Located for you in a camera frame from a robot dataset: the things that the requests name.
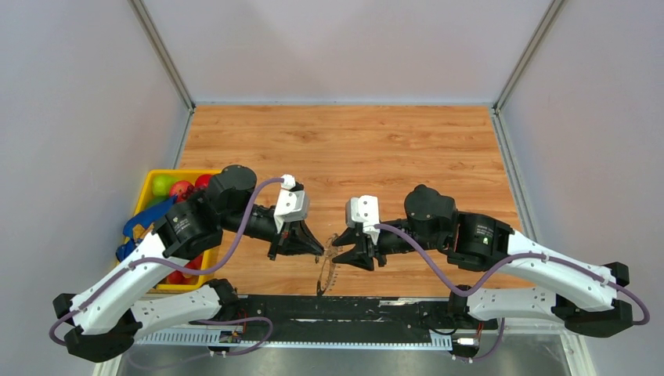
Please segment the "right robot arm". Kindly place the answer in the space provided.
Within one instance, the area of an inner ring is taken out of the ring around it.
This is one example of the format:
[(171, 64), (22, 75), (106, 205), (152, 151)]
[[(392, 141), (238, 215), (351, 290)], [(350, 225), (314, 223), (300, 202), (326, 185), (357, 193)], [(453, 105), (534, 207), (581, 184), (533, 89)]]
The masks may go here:
[(335, 262), (371, 271), (389, 255), (416, 252), (433, 265), (431, 251), (449, 264), (480, 273), (472, 286), (449, 287), (447, 316), (458, 327), (505, 318), (549, 320), (594, 338), (609, 338), (634, 324), (633, 308), (619, 299), (629, 282), (627, 266), (597, 266), (565, 256), (488, 215), (460, 211), (453, 198), (425, 185), (404, 200), (405, 217), (379, 218), (374, 196), (351, 198), (346, 230), (334, 246), (347, 246)]

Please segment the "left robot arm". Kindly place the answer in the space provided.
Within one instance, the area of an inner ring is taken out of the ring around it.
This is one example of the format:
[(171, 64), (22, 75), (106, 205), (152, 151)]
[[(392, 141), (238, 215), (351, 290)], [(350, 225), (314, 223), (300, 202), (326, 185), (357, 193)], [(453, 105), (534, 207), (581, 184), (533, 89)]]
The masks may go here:
[(233, 232), (231, 249), (243, 237), (269, 244), (268, 256), (323, 253), (322, 244), (305, 223), (309, 198), (292, 175), (275, 178), (276, 204), (263, 207), (256, 198), (264, 188), (255, 173), (230, 165), (213, 175), (184, 201), (174, 204), (122, 262), (80, 294), (61, 294), (53, 301), (58, 324), (70, 330), (49, 337), (69, 354), (102, 363), (121, 355), (136, 340), (156, 331), (195, 321), (231, 324), (239, 315), (236, 289), (226, 279), (211, 278), (194, 291), (147, 301), (145, 293), (174, 271), (192, 274), (189, 263), (219, 246)]

